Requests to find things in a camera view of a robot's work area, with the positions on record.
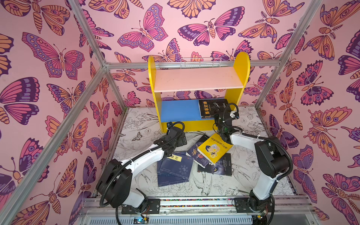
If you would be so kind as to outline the black book orange title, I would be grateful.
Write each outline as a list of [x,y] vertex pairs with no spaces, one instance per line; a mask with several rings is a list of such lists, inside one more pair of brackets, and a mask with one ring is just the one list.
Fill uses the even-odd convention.
[[212,98],[198,100],[201,119],[211,119],[214,115],[225,110],[228,101],[225,98]]

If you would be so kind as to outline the purple book gold characters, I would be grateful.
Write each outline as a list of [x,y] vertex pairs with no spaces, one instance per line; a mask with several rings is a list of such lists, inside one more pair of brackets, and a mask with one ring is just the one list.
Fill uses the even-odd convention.
[[210,164],[201,152],[198,150],[198,147],[203,144],[209,137],[203,135],[190,149],[186,152],[186,155],[192,157],[193,160],[202,168],[206,168]]

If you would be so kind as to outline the yellow cartoon book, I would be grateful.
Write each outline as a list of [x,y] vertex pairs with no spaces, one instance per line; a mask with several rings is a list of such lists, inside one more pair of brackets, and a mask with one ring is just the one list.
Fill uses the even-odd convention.
[[231,148],[219,134],[213,134],[197,149],[211,164],[216,164]]

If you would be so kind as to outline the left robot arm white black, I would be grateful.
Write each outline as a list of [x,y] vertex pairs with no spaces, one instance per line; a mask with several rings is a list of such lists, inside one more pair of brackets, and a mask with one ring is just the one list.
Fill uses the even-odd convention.
[[120,206],[132,207],[137,213],[148,208],[148,197],[137,188],[132,187],[134,178],[152,164],[172,156],[177,147],[187,144],[185,124],[169,122],[167,132],[144,152],[137,156],[119,161],[112,159],[105,166],[99,178],[96,191],[100,194],[99,207]]

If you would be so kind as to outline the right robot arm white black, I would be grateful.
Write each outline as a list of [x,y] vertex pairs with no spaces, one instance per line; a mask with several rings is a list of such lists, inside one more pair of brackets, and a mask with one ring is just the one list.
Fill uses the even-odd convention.
[[277,137],[247,134],[240,127],[234,126],[232,122],[240,118],[238,106],[231,109],[234,105],[230,103],[224,109],[215,111],[217,132],[228,144],[254,150],[260,168],[255,187],[250,191],[248,200],[240,206],[252,212],[274,210],[273,192],[279,181],[292,172],[292,159]]

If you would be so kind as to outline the navy book yellow label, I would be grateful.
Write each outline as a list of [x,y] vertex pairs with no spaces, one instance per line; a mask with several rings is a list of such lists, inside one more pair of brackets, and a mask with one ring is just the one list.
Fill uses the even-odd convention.
[[173,154],[163,159],[159,171],[178,178],[189,180],[193,159],[186,155]]

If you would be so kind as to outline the navy book underneath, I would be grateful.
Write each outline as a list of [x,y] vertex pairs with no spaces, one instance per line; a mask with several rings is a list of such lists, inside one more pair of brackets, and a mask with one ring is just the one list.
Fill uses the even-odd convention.
[[177,177],[177,176],[165,173],[165,172],[161,172],[160,171],[161,164],[162,164],[162,160],[157,162],[157,184],[158,184],[158,187],[165,187],[165,186],[189,182],[189,179],[184,179],[184,178]]

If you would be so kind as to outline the yellow pink blue bookshelf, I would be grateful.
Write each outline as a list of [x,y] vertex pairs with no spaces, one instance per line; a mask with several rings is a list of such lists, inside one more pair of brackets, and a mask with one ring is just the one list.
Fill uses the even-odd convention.
[[225,90],[224,99],[231,103],[232,110],[239,104],[250,76],[250,58],[241,52],[230,67],[222,66],[220,62],[208,61],[192,63],[184,68],[161,70],[156,68],[153,56],[148,59],[149,81],[162,132],[165,132],[170,122],[182,122],[185,130],[212,130],[214,119],[202,118],[200,101],[212,100],[202,97],[186,100],[163,100],[163,93],[191,91],[200,94],[202,91],[215,89]]

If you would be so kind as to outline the black wolf eye book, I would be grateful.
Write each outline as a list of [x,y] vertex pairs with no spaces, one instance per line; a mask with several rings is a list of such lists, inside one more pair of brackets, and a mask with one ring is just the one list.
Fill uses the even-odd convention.
[[226,153],[216,164],[208,164],[205,168],[198,166],[197,171],[217,174],[217,175],[225,175],[232,176],[232,161],[231,154]]

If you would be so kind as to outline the small green circuit board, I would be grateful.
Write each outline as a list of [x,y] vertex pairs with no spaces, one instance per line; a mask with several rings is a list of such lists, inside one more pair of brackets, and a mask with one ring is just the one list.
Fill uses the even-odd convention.
[[149,223],[148,217],[134,217],[134,225],[147,225]]

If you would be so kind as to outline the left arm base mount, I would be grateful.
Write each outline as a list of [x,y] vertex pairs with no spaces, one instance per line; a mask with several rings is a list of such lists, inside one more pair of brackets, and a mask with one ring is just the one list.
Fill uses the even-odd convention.
[[133,206],[122,207],[121,214],[159,214],[160,212],[160,199],[145,199],[139,207]]

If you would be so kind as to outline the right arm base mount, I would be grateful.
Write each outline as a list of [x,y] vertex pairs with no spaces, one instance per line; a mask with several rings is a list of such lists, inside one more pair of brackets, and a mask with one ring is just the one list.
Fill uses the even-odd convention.
[[238,213],[257,213],[273,212],[275,200],[269,197],[265,200],[259,200],[255,196],[237,197],[232,200],[233,206]]

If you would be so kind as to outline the aluminium front rail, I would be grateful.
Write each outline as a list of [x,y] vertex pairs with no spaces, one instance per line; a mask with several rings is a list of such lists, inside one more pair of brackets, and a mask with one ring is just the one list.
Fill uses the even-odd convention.
[[[237,197],[247,196],[207,196],[207,197],[150,197],[160,199],[159,214],[132,214],[133,216],[215,216],[215,215],[262,215],[257,213],[238,213],[232,204]],[[315,217],[310,200],[305,196],[274,196],[275,204],[270,216],[306,215]]]

